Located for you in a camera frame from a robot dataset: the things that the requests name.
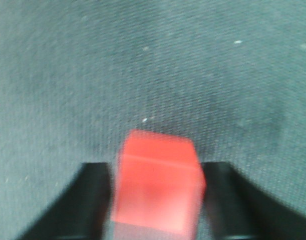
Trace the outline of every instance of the red block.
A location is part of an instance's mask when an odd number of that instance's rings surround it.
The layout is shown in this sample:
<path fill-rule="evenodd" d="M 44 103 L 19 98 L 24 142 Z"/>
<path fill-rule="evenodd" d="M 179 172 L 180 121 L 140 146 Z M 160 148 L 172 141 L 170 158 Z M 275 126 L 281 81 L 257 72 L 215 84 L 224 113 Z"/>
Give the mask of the red block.
<path fill-rule="evenodd" d="M 119 156 L 111 219 L 190 240 L 205 187 L 191 140 L 132 130 Z"/>

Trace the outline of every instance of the red cube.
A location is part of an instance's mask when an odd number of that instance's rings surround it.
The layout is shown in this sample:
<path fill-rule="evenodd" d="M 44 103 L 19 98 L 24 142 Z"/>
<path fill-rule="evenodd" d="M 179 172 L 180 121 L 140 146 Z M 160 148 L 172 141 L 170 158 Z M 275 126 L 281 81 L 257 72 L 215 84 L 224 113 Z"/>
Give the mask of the red cube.
<path fill-rule="evenodd" d="M 132 130 L 119 156 L 111 219 L 190 240 L 205 187 L 191 140 Z"/>

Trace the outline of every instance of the fabric surface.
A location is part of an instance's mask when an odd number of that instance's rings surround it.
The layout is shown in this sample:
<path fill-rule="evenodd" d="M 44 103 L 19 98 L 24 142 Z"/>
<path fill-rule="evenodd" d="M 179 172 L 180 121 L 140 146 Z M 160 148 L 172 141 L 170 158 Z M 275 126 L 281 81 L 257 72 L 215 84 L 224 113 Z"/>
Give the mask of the fabric surface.
<path fill-rule="evenodd" d="M 306 0 L 0 0 L 0 240 L 133 128 L 306 215 Z"/>

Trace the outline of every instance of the gray carpet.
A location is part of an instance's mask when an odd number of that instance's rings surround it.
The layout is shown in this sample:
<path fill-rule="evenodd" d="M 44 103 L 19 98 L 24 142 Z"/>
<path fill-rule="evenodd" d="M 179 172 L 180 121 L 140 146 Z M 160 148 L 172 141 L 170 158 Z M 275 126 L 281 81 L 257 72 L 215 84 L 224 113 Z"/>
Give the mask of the gray carpet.
<path fill-rule="evenodd" d="M 306 215 L 306 0 L 0 0 L 0 240 L 133 128 Z"/>

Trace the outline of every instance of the white speck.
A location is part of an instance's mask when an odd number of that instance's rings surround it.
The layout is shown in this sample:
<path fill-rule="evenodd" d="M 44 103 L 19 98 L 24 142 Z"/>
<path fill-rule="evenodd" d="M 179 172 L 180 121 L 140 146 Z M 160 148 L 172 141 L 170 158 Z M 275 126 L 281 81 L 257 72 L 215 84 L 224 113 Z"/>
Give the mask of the white speck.
<path fill-rule="evenodd" d="M 306 51 L 306 43 L 300 45 L 301 50 Z"/>

